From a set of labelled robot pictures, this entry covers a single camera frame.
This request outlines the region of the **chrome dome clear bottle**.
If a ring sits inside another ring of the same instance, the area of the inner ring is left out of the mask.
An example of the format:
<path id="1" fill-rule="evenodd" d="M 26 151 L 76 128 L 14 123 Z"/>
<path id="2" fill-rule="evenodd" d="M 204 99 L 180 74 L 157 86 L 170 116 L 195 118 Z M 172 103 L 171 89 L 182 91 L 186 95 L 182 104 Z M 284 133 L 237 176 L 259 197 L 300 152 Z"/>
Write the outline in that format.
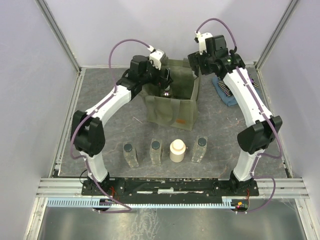
<path id="1" fill-rule="evenodd" d="M 174 93 L 173 93 L 171 86 L 169 85 L 167 88 L 162 89 L 160 92 L 160 96 L 163 98 L 169 98 L 169 99 L 173 98 Z"/>

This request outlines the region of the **green canvas bag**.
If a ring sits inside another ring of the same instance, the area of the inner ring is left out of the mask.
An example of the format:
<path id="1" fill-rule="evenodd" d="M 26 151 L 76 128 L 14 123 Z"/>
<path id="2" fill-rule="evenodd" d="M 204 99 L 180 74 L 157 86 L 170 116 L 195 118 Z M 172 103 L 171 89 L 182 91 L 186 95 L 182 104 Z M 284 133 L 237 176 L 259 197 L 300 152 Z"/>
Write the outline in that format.
<path id="1" fill-rule="evenodd" d="M 171 97 L 160 89 L 146 84 L 139 93 L 147 112 L 147 121 L 161 126 L 191 131 L 198 117 L 198 98 L 201 77 L 195 77 L 187 58 L 168 61 Z"/>

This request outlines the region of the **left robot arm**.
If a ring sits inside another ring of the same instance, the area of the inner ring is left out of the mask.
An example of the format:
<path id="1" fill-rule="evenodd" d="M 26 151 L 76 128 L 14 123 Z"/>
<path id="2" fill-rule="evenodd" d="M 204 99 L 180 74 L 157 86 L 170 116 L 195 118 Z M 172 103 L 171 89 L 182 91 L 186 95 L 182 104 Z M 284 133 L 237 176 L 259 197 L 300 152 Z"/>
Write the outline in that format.
<path id="1" fill-rule="evenodd" d="M 73 114 L 70 141 L 84 159 L 89 177 L 95 180 L 92 188 L 99 195 L 106 195 L 111 187 L 105 180 L 109 172 L 102 156 L 106 143 L 104 126 L 122 106 L 142 91 L 144 85 L 153 84 L 167 90 L 173 81 L 167 63 L 167 55 L 160 50 L 149 56 L 133 56 L 129 68 L 110 93 L 93 107 Z"/>

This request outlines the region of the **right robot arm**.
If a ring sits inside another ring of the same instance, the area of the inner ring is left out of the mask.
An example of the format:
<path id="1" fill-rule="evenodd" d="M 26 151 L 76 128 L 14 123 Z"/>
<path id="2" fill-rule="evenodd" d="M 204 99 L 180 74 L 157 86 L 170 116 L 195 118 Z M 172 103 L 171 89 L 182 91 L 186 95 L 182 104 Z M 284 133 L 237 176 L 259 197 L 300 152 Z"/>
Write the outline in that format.
<path id="1" fill-rule="evenodd" d="M 227 48 L 223 35 L 197 33 L 199 50 L 188 55 L 196 76 L 215 74 L 229 88 L 244 116 L 246 129 L 237 135 L 241 148 L 235 168 L 221 187 L 239 196 L 254 187 L 254 171 L 259 158 L 265 155 L 270 143 L 278 141 L 283 124 L 274 116 L 256 92 L 242 58 L 235 49 Z"/>

